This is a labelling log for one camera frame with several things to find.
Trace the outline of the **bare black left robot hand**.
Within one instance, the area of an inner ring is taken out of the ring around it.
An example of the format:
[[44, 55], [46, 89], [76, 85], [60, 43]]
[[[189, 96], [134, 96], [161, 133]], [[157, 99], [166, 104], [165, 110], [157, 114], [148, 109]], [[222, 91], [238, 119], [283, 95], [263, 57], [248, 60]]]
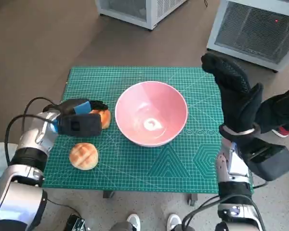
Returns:
[[44, 107], [43, 112], [57, 110], [61, 115], [88, 114], [92, 110], [104, 111], [108, 106], [102, 101], [89, 99], [69, 99], [60, 104], [49, 104]]

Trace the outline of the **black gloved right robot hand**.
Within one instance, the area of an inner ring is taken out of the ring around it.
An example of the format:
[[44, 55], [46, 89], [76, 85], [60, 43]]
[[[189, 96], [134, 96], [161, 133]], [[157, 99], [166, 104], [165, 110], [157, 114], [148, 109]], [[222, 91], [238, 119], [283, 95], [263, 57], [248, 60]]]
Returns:
[[254, 129], [263, 84], [251, 87], [246, 73], [237, 64], [213, 53], [204, 54], [201, 61], [202, 69], [214, 76], [220, 90], [223, 124], [235, 133]]

